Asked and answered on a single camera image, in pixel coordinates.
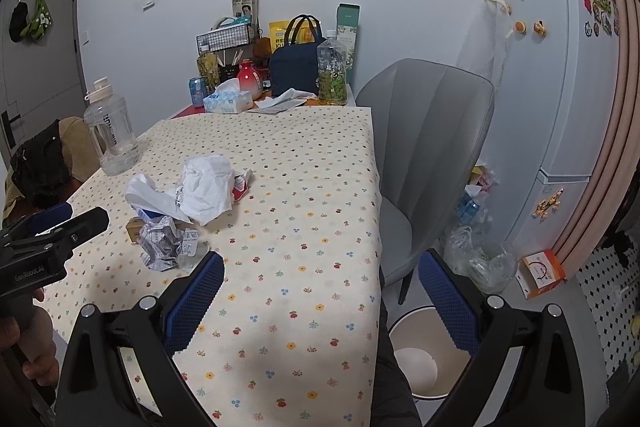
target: white trash bin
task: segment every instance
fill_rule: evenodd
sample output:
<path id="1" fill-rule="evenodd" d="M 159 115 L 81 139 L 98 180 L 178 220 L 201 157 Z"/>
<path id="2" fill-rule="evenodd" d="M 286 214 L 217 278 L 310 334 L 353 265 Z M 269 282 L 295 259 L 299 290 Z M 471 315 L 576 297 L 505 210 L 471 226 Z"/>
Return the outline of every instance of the white trash bin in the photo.
<path id="1" fill-rule="evenodd" d="M 391 327 L 389 338 L 414 398 L 421 400 L 445 398 L 470 358 L 453 343 L 433 306 L 404 314 Z"/>

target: yellow package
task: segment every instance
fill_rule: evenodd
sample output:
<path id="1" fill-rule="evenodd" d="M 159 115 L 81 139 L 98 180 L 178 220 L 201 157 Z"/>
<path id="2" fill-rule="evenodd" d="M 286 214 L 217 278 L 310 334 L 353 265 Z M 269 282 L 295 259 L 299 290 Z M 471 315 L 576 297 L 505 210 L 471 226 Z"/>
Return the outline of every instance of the yellow package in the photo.
<path id="1" fill-rule="evenodd" d="M 284 46 L 284 34 L 287 32 L 290 21 L 277 21 L 269 23 L 269 36 L 271 39 L 271 51 L 276 51 L 277 48 Z M 303 44 L 304 42 L 313 42 L 314 36 L 309 29 L 309 22 L 304 21 L 296 37 L 296 44 Z"/>

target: tablecloth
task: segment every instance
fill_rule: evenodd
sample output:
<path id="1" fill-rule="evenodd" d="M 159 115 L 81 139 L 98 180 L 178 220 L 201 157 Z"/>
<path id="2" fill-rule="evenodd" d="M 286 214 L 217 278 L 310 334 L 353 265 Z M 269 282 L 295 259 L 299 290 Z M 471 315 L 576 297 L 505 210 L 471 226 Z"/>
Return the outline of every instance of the tablecloth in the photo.
<path id="1" fill-rule="evenodd" d="M 232 211 L 197 227 L 224 258 L 225 282 L 175 364 L 219 426 L 368 425 L 381 201 L 369 109 L 188 116 L 160 121 L 140 144 L 132 169 L 100 170 L 69 200 L 74 215 L 99 205 L 111 222 L 46 288 L 60 335 L 68 341 L 86 303 L 126 309 L 184 275 L 149 270 L 130 243 L 130 177 L 145 172 L 162 190 L 187 158 L 223 153 L 254 180 Z M 124 357 L 136 396 L 156 409 L 133 352 Z"/>

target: curtain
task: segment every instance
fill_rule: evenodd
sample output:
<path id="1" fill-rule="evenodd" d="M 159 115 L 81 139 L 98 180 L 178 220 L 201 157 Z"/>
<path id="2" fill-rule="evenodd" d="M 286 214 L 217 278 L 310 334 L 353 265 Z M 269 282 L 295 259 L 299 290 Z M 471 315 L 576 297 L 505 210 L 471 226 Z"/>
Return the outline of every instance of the curtain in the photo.
<path id="1" fill-rule="evenodd" d="M 620 58 L 613 109 L 591 180 L 553 250 L 567 277 L 585 263 L 625 196 L 640 157 L 638 0 L 612 0 L 620 14 Z"/>

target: gray door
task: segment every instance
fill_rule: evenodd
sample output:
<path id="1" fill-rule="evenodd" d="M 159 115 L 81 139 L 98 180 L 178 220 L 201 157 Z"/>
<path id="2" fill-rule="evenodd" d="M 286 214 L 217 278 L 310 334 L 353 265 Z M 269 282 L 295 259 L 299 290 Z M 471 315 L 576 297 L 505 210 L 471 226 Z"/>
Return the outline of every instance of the gray door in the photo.
<path id="1" fill-rule="evenodd" d="M 78 52 L 76 0 L 45 0 L 53 20 L 37 42 L 13 42 L 9 23 L 19 1 L 0 2 L 0 150 L 6 165 L 21 143 L 54 120 L 82 116 L 86 88 Z"/>

